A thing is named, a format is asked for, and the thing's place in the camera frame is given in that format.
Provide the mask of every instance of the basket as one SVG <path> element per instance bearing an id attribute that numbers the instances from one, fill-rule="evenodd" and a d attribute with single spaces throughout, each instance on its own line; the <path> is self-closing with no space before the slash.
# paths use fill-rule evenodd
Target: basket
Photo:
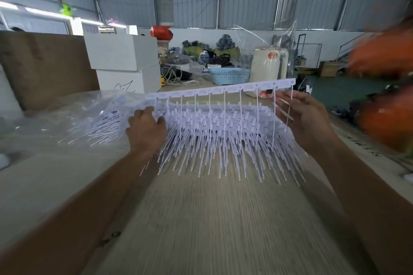
<path id="1" fill-rule="evenodd" d="M 244 84 L 250 78 L 251 70 L 239 67 L 221 67 L 209 69 L 212 81 L 217 85 Z"/>

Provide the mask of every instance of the electric kettle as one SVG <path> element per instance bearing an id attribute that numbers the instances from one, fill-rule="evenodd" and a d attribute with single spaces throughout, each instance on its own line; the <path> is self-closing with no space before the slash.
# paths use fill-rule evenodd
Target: electric kettle
<path id="1" fill-rule="evenodd" d="M 253 50 L 250 82 L 271 81 L 287 77 L 288 50 L 278 47 L 258 47 Z M 249 95 L 256 97 L 255 92 Z M 265 91 L 258 92 L 265 98 Z"/>

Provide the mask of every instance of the forearm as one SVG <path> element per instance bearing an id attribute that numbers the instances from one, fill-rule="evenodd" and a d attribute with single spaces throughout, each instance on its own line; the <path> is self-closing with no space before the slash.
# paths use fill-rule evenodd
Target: forearm
<path id="1" fill-rule="evenodd" d="M 413 270 L 413 205 L 341 140 L 314 154 L 382 274 Z"/>
<path id="2" fill-rule="evenodd" d="M 128 154 L 0 258 L 0 274 L 77 274 L 99 244 L 147 155 Z"/>

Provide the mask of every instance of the light fixture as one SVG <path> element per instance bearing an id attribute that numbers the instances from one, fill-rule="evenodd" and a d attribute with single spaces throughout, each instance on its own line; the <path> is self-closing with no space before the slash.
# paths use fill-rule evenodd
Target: light fixture
<path id="1" fill-rule="evenodd" d="M 102 22 L 92 21 L 92 20 L 87 20 L 87 19 L 80 19 L 80 21 L 82 21 L 82 23 L 86 23 L 86 24 L 104 25 Z"/>
<path id="2" fill-rule="evenodd" d="M 0 8 L 18 10 L 18 7 L 16 5 L 4 1 L 0 1 Z"/>
<path id="3" fill-rule="evenodd" d="M 120 27 L 121 29 L 125 29 L 125 28 L 126 28 L 126 25 L 117 24 L 117 23 L 109 23 L 109 25 L 114 26 L 114 27 Z"/>
<path id="4" fill-rule="evenodd" d="M 45 15 L 47 17 L 56 17 L 59 19 L 64 19 L 64 20 L 70 20 L 70 17 L 64 14 L 60 14 L 60 13 L 55 13 L 55 12 L 49 12 L 49 11 L 43 11 L 43 10 L 39 10 L 39 9 L 33 9 L 33 8 L 27 8 L 25 7 L 25 9 L 28 12 L 32 12 L 35 14 L 40 14 L 40 15 Z"/>

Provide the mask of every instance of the person's left hand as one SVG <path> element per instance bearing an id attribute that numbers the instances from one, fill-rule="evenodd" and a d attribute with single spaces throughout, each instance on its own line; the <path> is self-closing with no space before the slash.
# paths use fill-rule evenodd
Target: person's left hand
<path id="1" fill-rule="evenodd" d="M 163 116 L 156 122 L 152 116 L 154 107 L 135 111 L 130 117 L 126 134 L 131 145 L 131 154 L 150 158 L 161 149 L 166 139 L 166 125 Z"/>

